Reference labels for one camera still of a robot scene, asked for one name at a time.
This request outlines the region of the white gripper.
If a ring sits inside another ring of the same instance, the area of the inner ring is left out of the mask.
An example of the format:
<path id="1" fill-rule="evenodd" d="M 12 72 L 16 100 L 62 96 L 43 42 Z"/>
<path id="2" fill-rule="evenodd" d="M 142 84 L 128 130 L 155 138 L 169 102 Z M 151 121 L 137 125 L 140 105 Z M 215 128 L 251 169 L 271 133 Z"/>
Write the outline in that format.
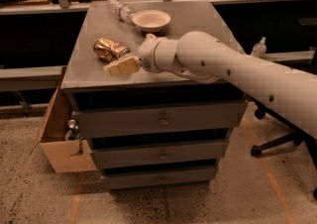
<path id="1" fill-rule="evenodd" d="M 166 37 L 157 37 L 154 34 L 146 34 L 145 40 L 137 49 L 137 56 L 126 55 L 103 67 L 105 73 L 115 76 L 138 72 L 140 67 L 153 73 L 161 73 L 156 64 L 156 49 Z"/>

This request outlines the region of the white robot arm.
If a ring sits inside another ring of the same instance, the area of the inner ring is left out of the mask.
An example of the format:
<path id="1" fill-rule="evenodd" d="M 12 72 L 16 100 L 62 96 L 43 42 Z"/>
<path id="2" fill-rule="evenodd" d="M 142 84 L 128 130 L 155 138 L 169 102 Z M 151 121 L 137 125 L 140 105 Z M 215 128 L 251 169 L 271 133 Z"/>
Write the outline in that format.
<path id="1" fill-rule="evenodd" d="M 243 55 L 203 32 L 178 40 L 148 34 L 135 55 L 110 62 L 110 75 L 171 72 L 198 82 L 222 78 L 317 138 L 317 75 Z"/>

